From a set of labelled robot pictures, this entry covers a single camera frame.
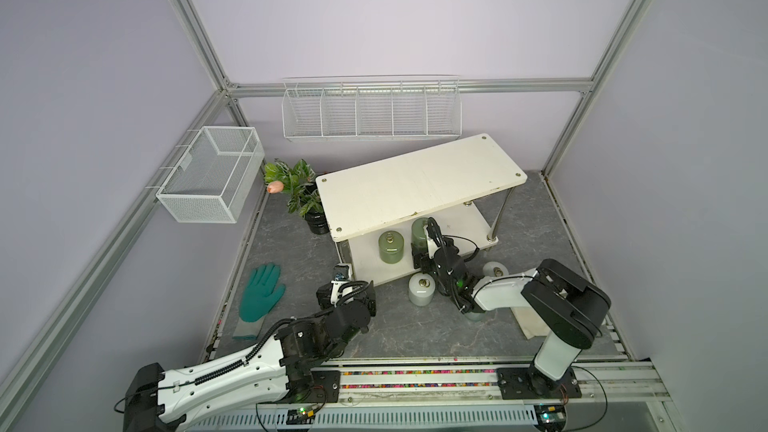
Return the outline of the white tea canister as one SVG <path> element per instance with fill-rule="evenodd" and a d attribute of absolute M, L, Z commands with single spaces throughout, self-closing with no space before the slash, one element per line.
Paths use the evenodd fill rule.
<path fill-rule="evenodd" d="M 412 275 L 408 282 L 409 301 L 418 307 L 428 306 L 435 294 L 434 279 L 426 273 Z"/>
<path fill-rule="evenodd" d="M 485 277 L 498 278 L 509 275 L 508 268 L 497 261 L 486 262 L 482 267 L 482 272 Z"/>

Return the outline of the light green tea canister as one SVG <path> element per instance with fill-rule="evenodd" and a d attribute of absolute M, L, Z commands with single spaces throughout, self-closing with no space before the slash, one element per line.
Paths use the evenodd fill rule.
<path fill-rule="evenodd" d="M 428 219 L 426 217 L 421 217 L 417 218 L 411 224 L 411 246 L 417 253 L 423 253 L 428 249 L 427 223 Z"/>

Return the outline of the dark green tea canister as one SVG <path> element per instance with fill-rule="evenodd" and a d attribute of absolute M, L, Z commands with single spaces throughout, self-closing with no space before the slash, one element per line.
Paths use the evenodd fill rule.
<path fill-rule="evenodd" d="M 378 238 L 379 258 L 386 264 L 396 264 L 404 256 L 404 238 L 394 230 L 383 232 Z"/>

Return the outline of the large blue-grey tea canister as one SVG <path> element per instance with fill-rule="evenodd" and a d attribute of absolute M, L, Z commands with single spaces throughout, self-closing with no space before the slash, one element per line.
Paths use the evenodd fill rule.
<path fill-rule="evenodd" d="M 484 312 L 468 312 L 464 315 L 464 317 L 470 321 L 481 321 L 485 318 Z"/>

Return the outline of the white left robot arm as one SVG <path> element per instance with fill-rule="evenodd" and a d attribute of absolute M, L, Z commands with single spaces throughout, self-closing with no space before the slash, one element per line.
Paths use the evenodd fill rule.
<path fill-rule="evenodd" d="M 310 398 L 319 386 L 313 369 L 341 357 L 376 314 L 370 282 L 332 282 L 319 289 L 318 303 L 319 312 L 281 319 L 255 345 L 219 359 L 142 367 L 115 405 L 123 430 L 182 431 L 248 404 Z"/>

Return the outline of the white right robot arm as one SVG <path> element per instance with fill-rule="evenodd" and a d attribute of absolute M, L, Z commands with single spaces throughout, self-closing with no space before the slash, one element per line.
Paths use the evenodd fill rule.
<path fill-rule="evenodd" d="M 555 259 L 519 274 L 493 277 L 473 272 L 434 218 L 423 220 L 423 235 L 425 245 L 416 249 L 421 270 L 460 313 L 527 306 L 537 314 L 549 333 L 522 383 L 535 397 L 561 390 L 572 364 L 602 335 L 612 305 L 607 293 Z"/>

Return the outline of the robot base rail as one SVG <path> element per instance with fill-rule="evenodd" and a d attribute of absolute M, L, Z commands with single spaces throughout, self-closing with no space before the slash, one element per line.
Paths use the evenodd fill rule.
<path fill-rule="evenodd" d="M 313 369 L 318 388 L 304 401 L 289 403 L 347 404 L 371 407 L 418 404 L 490 402 L 552 402 L 562 406 L 601 405 L 597 426 L 625 402 L 643 402 L 660 431 L 681 431 L 683 425 L 666 386 L 648 361 L 599 357 L 575 362 L 559 391 L 535 397 L 522 383 L 532 359 L 504 357 L 410 357 L 332 359 Z"/>

